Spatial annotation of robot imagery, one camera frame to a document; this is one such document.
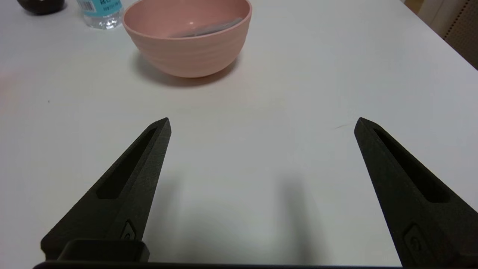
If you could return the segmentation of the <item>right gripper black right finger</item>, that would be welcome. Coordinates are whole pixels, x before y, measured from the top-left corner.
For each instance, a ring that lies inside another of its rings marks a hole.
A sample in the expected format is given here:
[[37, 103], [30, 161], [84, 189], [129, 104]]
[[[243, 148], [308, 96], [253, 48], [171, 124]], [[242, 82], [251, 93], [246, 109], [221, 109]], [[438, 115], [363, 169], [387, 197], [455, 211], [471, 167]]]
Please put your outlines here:
[[477, 212], [378, 124], [354, 135], [401, 265], [477, 267]]

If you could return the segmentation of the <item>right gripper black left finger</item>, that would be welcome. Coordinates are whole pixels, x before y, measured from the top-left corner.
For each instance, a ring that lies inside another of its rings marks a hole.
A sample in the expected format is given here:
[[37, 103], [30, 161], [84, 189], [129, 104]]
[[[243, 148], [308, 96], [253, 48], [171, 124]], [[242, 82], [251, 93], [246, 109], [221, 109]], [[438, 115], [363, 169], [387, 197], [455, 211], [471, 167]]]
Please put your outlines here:
[[76, 239], [142, 239], [171, 134], [168, 118], [140, 134], [43, 237], [47, 261]]

